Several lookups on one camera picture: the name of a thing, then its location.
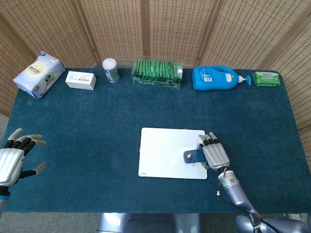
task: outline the green package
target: green package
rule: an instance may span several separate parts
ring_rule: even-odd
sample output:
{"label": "green package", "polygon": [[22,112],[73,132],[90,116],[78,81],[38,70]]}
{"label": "green package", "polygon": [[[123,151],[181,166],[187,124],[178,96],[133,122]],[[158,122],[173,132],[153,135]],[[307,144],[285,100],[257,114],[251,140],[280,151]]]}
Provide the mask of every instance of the green package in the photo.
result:
{"label": "green package", "polygon": [[254,82],[256,86],[280,86],[278,73],[274,72],[255,72]]}

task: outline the green soap box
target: green soap box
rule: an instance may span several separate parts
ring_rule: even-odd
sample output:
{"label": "green soap box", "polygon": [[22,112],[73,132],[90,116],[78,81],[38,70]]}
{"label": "green soap box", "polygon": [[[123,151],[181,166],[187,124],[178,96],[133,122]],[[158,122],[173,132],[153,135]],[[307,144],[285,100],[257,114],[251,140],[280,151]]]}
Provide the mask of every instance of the green soap box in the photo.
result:
{"label": "green soap box", "polygon": [[280,86],[278,73],[274,72],[255,72],[254,82],[256,86]]}
{"label": "green soap box", "polygon": [[183,63],[138,56],[133,65],[132,75],[134,84],[179,89],[183,76]]}

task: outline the small white bottle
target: small white bottle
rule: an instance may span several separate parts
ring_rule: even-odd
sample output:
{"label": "small white bottle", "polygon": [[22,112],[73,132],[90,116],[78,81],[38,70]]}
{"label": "small white bottle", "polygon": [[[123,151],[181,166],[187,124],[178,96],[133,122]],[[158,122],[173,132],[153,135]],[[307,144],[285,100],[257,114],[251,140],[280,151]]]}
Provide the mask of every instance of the small white bottle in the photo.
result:
{"label": "small white bottle", "polygon": [[120,75],[117,69],[117,62],[115,59],[106,58],[103,61],[103,68],[110,83],[116,83],[120,80]]}

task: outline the tissue pack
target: tissue pack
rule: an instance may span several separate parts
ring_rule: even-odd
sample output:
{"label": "tissue pack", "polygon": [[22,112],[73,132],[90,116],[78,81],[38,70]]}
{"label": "tissue pack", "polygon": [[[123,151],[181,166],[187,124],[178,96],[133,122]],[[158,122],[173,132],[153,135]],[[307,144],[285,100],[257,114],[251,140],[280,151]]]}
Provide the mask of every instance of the tissue pack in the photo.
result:
{"label": "tissue pack", "polygon": [[57,58],[41,51],[34,63],[13,79],[18,88],[35,98],[41,98],[65,72]]}

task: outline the white box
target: white box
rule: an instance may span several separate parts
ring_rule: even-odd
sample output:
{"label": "white box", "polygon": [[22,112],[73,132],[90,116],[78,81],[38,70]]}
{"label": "white box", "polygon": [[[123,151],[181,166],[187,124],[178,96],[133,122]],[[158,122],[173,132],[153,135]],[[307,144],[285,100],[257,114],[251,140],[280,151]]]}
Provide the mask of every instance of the white box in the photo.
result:
{"label": "white box", "polygon": [[65,72],[60,60],[41,51],[34,63],[13,79],[19,89],[35,98],[41,98]]}
{"label": "white box", "polygon": [[92,73],[69,71],[66,83],[71,88],[94,90],[96,77]]}

